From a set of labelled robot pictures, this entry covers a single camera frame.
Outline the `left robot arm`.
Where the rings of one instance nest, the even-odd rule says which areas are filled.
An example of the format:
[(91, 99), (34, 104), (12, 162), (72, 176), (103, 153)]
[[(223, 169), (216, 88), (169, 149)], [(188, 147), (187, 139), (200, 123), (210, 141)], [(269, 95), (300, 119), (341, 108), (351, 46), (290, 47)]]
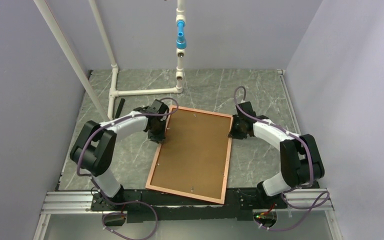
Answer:
[(137, 107), (129, 114), (111, 121), (86, 122), (69, 154), (76, 163), (79, 176), (91, 178), (111, 210), (124, 203), (124, 188), (110, 169), (117, 141), (138, 133), (147, 133), (148, 140), (162, 144), (165, 140), (170, 108), (156, 99), (150, 106)]

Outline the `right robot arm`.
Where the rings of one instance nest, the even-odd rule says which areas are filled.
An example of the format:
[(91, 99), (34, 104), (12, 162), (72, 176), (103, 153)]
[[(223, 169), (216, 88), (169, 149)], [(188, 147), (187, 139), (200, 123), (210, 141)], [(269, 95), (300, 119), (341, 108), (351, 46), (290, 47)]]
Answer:
[(228, 136), (237, 140), (255, 137), (280, 152), (279, 172), (257, 185), (255, 200), (260, 207), (267, 208), (275, 201), (275, 196), (298, 187), (310, 187), (314, 181), (324, 177), (324, 164), (311, 134), (299, 135), (264, 115), (257, 116), (249, 101), (235, 107), (237, 113), (233, 115)]

